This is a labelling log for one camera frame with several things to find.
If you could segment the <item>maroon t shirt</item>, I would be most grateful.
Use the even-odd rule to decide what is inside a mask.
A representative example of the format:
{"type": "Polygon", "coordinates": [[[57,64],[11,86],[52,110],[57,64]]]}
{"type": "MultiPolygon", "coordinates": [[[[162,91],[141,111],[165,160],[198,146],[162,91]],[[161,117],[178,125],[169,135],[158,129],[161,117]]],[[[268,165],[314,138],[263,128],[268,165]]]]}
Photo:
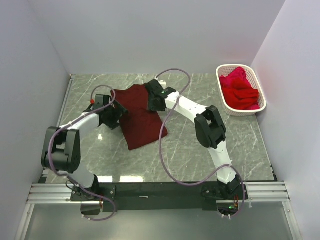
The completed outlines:
{"type": "Polygon", "coordinates": [[[111,95],[128,110],[119,124],[130,151],[159,140],[163,122],[157,112],[147,110],[148,92],[143,85],[116,89],[111,95]]]}

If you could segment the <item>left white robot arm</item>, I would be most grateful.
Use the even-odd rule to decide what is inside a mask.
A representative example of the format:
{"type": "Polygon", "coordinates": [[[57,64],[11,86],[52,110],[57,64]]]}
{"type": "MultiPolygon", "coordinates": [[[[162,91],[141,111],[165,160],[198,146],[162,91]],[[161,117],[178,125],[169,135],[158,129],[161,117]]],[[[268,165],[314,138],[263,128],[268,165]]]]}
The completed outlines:
{"type": "Polygon", "coordinates": [[[79,196],[96,199],[105,190],[100,187],[98,177],[81,163],[81,139],[100,127],[114,130],[120,126],[120,119],[129,111],[110,95],[97,94],[81,116],[72,122],[46,130],[41,164],[50,169],[53,164],[58,176],[67,177],[79,196]]]}

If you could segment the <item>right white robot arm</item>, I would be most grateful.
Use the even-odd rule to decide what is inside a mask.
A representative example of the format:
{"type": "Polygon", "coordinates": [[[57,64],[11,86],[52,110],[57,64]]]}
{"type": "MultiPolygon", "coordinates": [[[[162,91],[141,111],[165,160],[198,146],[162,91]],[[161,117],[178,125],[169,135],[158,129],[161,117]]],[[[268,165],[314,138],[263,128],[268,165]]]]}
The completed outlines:
{"type": "Polygon", "coordinates": [[[201,185],[211,176],[217,175],[217,191],[223,199],[233,198],[237,194],[237,188],[239,187],[244,190],[243,180],[233,167],[227,150],[227,129],[217,107],[195,103],[171,87],[164,89],[157,79],[151,80],[144,86],[148,93],[147,110],[153,112],[169,110],[160,127],[158,143],[160,162],[167,175],[177,184],[186,187],[201,185]],[[214,163],[214,172],[199,182],[185,183],[177,180],[171,175],[164,163],[162,136],[166,123],[173,112],[179,113],[194,124],[196,139],[202,147],[208,150],[214,163]]]}

